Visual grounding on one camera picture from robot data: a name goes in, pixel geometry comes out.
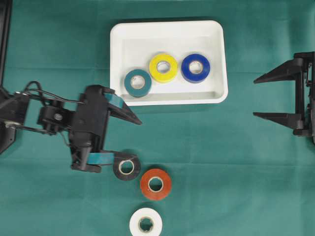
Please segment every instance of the black wire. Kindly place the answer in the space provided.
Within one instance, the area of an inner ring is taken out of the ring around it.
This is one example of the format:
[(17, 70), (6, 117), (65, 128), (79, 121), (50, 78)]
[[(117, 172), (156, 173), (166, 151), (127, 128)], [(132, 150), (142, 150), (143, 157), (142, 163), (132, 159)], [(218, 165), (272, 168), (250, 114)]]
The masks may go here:
[(41, 89), (36, 89), (36, 88), (27, 89), (27, 90), (25, 90), (23, 92), (28, 92), (28, 91), (36, 91), (36, 92), (40, 92), (40, 93), (52, 96), (52, 97), (56, 98), (56, 100), (61, 101), (61, 102), (71, 102), (71, 103), (77, 103), (77, 104), (84, 104), (84, 102), (65, 99), (65, 98), (59, 97), (59, 96), (57, 96), (57, 95), (55, 95), (55, 94), (53, 94), (51, 92), (47, 92), (47, 91), (44, 91), (44, 90), (41, 90)]
[(67, 141), (66, 141), (66, 139), (65, 139), (65, 136), (63, 135), (62, 132), (60, 132), (60, 135), (62, 136), (63, 141), (64, 141), (64, 144), (65, 144), (67, 147), (69, 147), (69, 148), (73, 147), (73, 145), (67, 143)]
[[(40, 83), (39, 83), (38, 81), (30, 81), (30, 82), (28, 82), (28, 84), (25, 86), (24, 91), (29, 90), (29, 87), (30, 87), (32, 84), (35, 84), (35, 85), (37, 86), (38, 90), (42, 90), (41, 85), (40, 85)], [(43, 104), (43, 106), (46, 106), (43, 93), (40, 92), (40, 91), (38, 91), (38, 95), (39, 95), (39, 97), (40, 97), (40, 101), (41, 101), (41, 103)]]

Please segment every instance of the teal tape strip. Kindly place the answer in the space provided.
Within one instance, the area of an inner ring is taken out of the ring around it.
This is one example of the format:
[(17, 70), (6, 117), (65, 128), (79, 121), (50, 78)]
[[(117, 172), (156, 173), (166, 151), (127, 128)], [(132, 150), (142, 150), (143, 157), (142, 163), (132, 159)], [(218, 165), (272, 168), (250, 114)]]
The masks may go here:
[[(131, 80), (135, 76), (141, 76), (144, 79), (144, 86), (140, 89), (135, 89), (131, 86)], [(130, 71), (125, 78), (125, 88), (127, 92), (134, 97), (143, 97), (147, 95), (151, 89), (152, 81), (150, 75), (140, 69)]]
[(114, 164), (114, 154), (110, 152), (92, 152), (88, 157), (89, 165), (107, 165)]
[(115, 94), (106, 93), (105, 97), (107, 98), (108, 102), (115, 107), (119, 107), (120, 109), (123, 107), (124, 101), (122, 98), (118, 97)]

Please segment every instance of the plastic tray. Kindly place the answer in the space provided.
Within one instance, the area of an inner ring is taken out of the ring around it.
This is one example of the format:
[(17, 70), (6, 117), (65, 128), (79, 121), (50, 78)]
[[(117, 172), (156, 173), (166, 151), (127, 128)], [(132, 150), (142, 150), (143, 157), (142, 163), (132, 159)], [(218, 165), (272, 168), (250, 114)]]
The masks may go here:
[[(151, 58), (168, 53), (178, 62), (173, 81), (161, 84), (152, 79), (148, 95), (135, 98), (124, 87), (133, 69), (149, 72)], [(208, 77), (199, 84), (181, 74), (183, 59), (192, 53), (205, 56), (211, 65)], [(110, 88), (129, 106), (220, 103), (227, 97), (223, 29), (216, 21), (122, 23), (110, 33)]]

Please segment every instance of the green tabletop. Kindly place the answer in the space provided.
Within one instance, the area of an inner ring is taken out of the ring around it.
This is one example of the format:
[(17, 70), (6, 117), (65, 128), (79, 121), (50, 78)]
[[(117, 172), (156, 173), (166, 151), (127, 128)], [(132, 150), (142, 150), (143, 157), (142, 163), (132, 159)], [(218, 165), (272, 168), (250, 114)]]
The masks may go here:
[[(313, 0), (14, 0), (4, 86), (14, 92), (37, 80), (77, 99), (87, 85), (109, 86), (115, 24), (194, 19), (223, 26), (227, 99), (132, 107), (141, 126), (111, 118), (104, 148), (129, 149), (142, 163), (129, 182), (111, 167), (72, 171), (60, 135), (19, 131), (0, 156), (1, 235), (127, 236), (141, 207), (159, 212), (163, 236), (315, 235), (315, 146), (252, 115), (294, 111), (293, 83), (253, 80), (315, 50)], [(30, 104), (26, 125), (39, 108)], [(152, 167), (173, 182), (159, 202), (139, 187)]]

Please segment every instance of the tape roll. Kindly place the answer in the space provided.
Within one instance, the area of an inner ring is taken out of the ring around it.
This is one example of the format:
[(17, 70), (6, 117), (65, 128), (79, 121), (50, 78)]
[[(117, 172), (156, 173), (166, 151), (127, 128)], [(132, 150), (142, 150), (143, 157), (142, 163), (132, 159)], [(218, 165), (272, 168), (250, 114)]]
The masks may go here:
[[(158, 71), (158, 66), (160, 63), (167, 63), (169, 70), (167, 70), (165, 73)], [(167, 83), (174, 79), (177, 75), (178, 65), (177, 61), (171, 55), (162, 53), (152, 58), (150, 61), (149, 70), (153, 79), (160, 83)]]
[[(135, 81), (137, 77), (140, 77), (144, 80), (143, 84), (140, 84), (138, 88), (136, 87), (136, 85), (133, 85), (133, 81)], [(127, 92), (134, 97), (143, 97), (147, 95), (151, 89), (151, 85), (151, 77), (144, 70), (132, 70), (125, 77), (125, 88)]]
[[(200, 68), (196, 71), (191, 71), (190, 66), (195, 63)], [(210, 73), (210, 63), (209, 61), (200, 54), (191, 54), (182, 62), (182, 75), (188, 82), (200, 83), (206, 79)]]
[[(122, 171), (122, 165), (125, 162), (130, 162), (132, 164), (132, 170), (129, 173), (124, 173)], [(136, 155), (124, 154), (124, 153), (115, 153), (113, 172), (115, 176), (121, 180), (129, 181), (136, 178), (141, 170), (141, 164)]]
[[(144, 231), (140, 227), (143, 219), (149, 219), (152, 227), (148, 231)], [(160, 215), (151, 208), (141, 208), (137, 210), (130, 219), (129, 228), (132, 236), (159, 236), (162, 232), (162, 219)]]
[[(162, 188), (158, 191), (155, 191), (150, 187), (150, 181), (155, 178), (162, 182)], [(144, 173), (144, 175), (141, 177), (140, 188), (142, 194), (146, 198), (159, 201), (164, 199), (170, 193), (172, 189), (172, 180), (168, 173), (164, 170), (151, 169)]]

